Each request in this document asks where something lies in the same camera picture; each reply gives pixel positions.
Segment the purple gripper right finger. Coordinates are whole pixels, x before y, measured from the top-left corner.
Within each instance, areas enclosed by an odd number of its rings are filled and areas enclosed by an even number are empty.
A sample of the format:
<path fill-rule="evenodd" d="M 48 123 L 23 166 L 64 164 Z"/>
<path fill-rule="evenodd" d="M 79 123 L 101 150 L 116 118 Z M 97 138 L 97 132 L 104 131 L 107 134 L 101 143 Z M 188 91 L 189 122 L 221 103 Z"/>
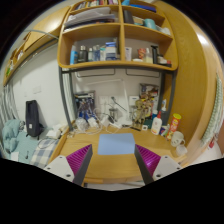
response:
<path fill-rule="evenodd" d="M 140 145 L 135 145 L 134 155 L 145 184 L 150 184 L 182 169 L 168 155 L 159 156 Z"/>

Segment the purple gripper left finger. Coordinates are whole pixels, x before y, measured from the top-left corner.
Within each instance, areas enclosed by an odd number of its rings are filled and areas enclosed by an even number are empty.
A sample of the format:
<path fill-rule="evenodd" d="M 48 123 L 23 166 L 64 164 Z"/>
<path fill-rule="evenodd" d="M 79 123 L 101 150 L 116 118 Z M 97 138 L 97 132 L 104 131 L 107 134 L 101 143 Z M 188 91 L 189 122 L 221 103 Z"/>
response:
<path fill-rule="evenodd" d="M 57 156 L 44 170 L 81 186 L 92 155 L 92 145 L 87 145 L 68 156 Z"/>

